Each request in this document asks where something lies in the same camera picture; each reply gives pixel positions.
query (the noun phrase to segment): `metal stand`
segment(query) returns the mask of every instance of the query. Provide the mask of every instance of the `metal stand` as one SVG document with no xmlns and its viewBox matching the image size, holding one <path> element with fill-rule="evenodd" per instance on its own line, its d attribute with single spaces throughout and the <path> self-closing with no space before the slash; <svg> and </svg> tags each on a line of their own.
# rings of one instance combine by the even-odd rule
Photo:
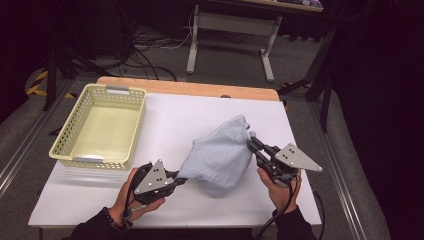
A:
<svg viewBox="0 0 424 240">
<path fill-rule="evenodd" d="M 266 79 L 268 82 L 273 82 L 274 75 L 272 74 L 271 64 L 269 62 L 269 53 L 271 52 L 272 45 L 274 44 L 274 40 L 277 36 L 278 28 L 281 24 L 281 19 L 282 17 L 280 16 L 275 20 L 262 20 L 203 13 L 199 12 L 199 5 L 196 5 L 194 8 L 193 34 L 186 72 L 188 74 L 194 73 L 198 48 L 197 35 L 199 28 L 247 33 L 253 35 L 269 36 L 267 47 L 265 49 L 261 49 L 260 53 Z"/>
</svg>

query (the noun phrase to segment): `crumpled fabric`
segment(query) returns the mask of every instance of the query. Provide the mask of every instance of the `crumpled fabric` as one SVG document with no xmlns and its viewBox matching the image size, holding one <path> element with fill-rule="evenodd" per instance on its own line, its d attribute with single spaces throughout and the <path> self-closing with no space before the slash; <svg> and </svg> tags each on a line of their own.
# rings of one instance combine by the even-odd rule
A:
<svg viewBox="0 0 424 240">
<path fill-rule="evenodd" d="M 209 136 L 193 141 L 177 178 L 197 180 L 213 198 L 222 198 L 240 181 L 252 159 L 247 140 L 249 124 L 243 115 L 223 123 Z"/>
</svg>

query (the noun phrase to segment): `white desk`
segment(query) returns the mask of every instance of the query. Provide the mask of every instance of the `white desk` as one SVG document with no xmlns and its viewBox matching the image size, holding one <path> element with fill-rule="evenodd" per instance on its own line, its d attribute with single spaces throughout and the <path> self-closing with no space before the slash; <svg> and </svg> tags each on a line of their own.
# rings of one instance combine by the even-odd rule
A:
<svg viewBox="0 0 424 240">
<path fill-rule="evenodd" d="M 193 140 L 209 135 L 221 123 L 239 114 L 245 115 L 250 129 L 264 143 L 285 146 L 294 142 L 283 104 L 279 101 L 148 93 L 146 103 L 134 167 L 162 159 L 167 170 L 179 170 Z M 256 161 L 252 158 L 241 182 L 221 199 L 210 198 L 195 182 L 188 181 L 178 186 L 159 210 L 146 214 L 134 225 L 138 228 L 263 225 L 274 207 L 256 169 Z M 85 222 L 103 206 L 114 203 L 128 173 L 67 168 L 57 162 L 29 225 L 49 228 Z M 298 204 L 307 221 L 320 224 L 305 173 Z"/>
<path fill-rule="evenodd" d="M 311 12 L 321 12 L 323 10 L 322 8 L 318 7 L 278 2 L 277 0 L 234 0 L 234 2 L 264 4 L 275 7 L 277 9 L 292 8 Z M 259 51 L 265 71 L 266 80 L 268 82 L 274 81 L 274 74 L 272 73 L 271 63 L 269 61 L 269 54 L 274 44 L 274 40 L 277 36 L 278 29 L 280 28 L 282 16 L 276 17 L 275 20 L 263 20 L 214 13 L 205 13 L 199 10 L 199 5 L 195 6 L 193 15 L 193 31 L 191 37 L 190 53 L 187 61 L 187 73 L 194 73 L 198 49 L 197 35 L 199 29 L 220 30 L 227 32 L 267 36 L 268 44 L 266 48 L 262 48 Z"/>
</svg>

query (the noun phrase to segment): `plastic basket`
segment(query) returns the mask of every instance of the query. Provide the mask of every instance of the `plastic basket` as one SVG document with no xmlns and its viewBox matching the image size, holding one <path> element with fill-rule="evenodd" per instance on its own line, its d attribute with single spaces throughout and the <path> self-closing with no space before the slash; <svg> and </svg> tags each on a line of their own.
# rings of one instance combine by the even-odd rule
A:
<svg viewBox="0 0 424 240">
<path fill-rule="evenodd" d="M 50 149 L 67 167 L 128 170 L 146 109 L 146 91 L 88 84 Z"/>
</svg>

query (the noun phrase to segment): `gray carpet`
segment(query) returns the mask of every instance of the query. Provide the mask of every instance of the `gray carpet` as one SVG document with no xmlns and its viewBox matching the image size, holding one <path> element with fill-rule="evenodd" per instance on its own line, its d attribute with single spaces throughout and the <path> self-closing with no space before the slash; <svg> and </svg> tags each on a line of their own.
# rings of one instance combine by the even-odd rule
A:
<svg viewBox="0 0 424 240">
<path fill-rule="evenodd" d="M 313 59 L 319 44 L 311 40 L 288 41 L 278 37 L 270 54 L 270 61 L 275 82 L 265 81 L 265 74 L 258 50 L 266 45 L 266 38 L 248 36 L 242 44 L 234 44 L 219 36 L 207 34 L 199 40 L 199 50 L 195 73 L 185 73 L 189 45 L 177 49 L 151 48 L 145 52 L 146 57 L 155 66 L 165 67 L 173 71 L 179 81 L 248 86 L 279 89 L 284 82 L 295 82 L 302 79 Z M 99 65 L 111 60 L 99 60 Z M 138 78 L 153 78 L 152 71 L 147 69 L 147 75 L 142 69 L 134 69 L 125 65 L 110 69 L 116 75 Z M 170 76 L 158 70 L 160 79 L 170 79 Z M 68 92 L 79 93 L 89 82 L 95 82 L 94 74 L 80 72 Z M 330 171 L 334 167 L 329 157 L 328 146 L 333 154 L 343 176 L 351 201 L 362 226 L 364 239 L 390 239 L 378 203 L 370 190 L 363 174 L 355 149 L 341 113 L 337 96 L 333 93 L 328 119 L 328 133 L 324 134 L 316 125 L 314 109 L 319 103 L 307 103 L 302 97 L 304 89 L 297 90 L 288 97 L 287 115 L 296 142 L 302 150 L 311 156 L 324 168 L 322 173 L 308 173 L 313 188 L 323 199 L 326 212 L 326 227 L 323 239 L 350 240 L 357 239 L 349 225 L 349 214 L 346 214 L 343 198 L 337 188 L 339 175 Z M 6 169 L 10 159 L 25 140 L 26 134 L 34 126 L 41 111 L 45 98 L 31 95 L 30 99 L 3 124 L 0 125 L 0 169 Z M 28 226 L 30 214 L 37 203 L 37 193 L 43 188 L 55 161 L 48 157 L 48 151 L 55 140 L 48 133 L 63 125 L 66 117 L 75 103 L 75 99 L 60 98 L 46 124 L 40 129 L 33 141 L 32 148 L 24 157 L 13 181 L 0 199 L 0 239 L 37 239 L 39 230 Z M 60 239 L 69 235 L 72 229 L 47 229 L 43 231 L 44 239 Z M 321 226 L 313 227 L 316 236 Z M 266 232 L 266 239 L 275 238 L 275 228 Z"/>
</svg>

